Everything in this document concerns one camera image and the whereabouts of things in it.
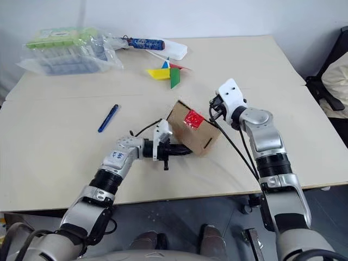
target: wooden table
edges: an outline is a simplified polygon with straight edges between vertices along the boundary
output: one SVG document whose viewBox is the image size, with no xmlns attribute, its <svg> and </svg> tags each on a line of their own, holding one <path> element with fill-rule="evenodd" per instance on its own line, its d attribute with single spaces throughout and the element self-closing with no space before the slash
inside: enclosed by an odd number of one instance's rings
<svg viewBox="0 0 348 261">
<path fill-rule="evenodd" d="M 27 72 L 0 110 L 0 210 L 67 208 L 90 182 L 115 141 L 166 118 L 180 99 L 208 117 L 209 100 L 234 78 L 248 104 L 271 111 L 293 171 L 305 188 L 347 183 L 348 152 L 271 36 L 177 39 L 189 46 L 182 82 L 151 79 L 162 61 L 142 50 L 117 55 L 125 70 L 70 76 Z M 103 133 L 97 129 L 120 104 Z M 221 123 L 242 149 L 238 132 Z M 143 133 L 152 138 L 152 130 Z M 116 203 L 231 195 L 259 191 L 226 139 L 205 157 L 135 161 Z"/>
</svg>

